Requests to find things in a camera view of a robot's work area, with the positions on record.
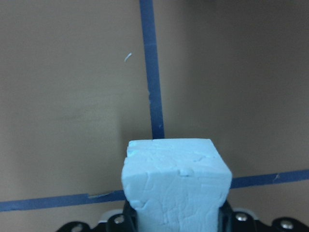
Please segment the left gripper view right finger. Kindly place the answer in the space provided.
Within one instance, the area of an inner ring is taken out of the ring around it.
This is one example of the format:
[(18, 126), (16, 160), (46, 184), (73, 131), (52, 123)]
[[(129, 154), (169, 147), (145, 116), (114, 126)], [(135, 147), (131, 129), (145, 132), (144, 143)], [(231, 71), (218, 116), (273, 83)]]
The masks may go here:
[(219, 208), (218, 213), (218, 232), (232, 232), (233, 210), (228, 201)]

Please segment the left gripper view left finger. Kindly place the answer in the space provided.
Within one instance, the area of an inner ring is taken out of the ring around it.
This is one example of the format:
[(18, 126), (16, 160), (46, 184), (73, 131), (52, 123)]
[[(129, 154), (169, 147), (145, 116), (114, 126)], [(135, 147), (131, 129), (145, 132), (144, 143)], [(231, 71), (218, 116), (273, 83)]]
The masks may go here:
[(138, 232), (137, 212), (133, 209), (128, 201), (125, 201), (123, 212), (123, 232)]

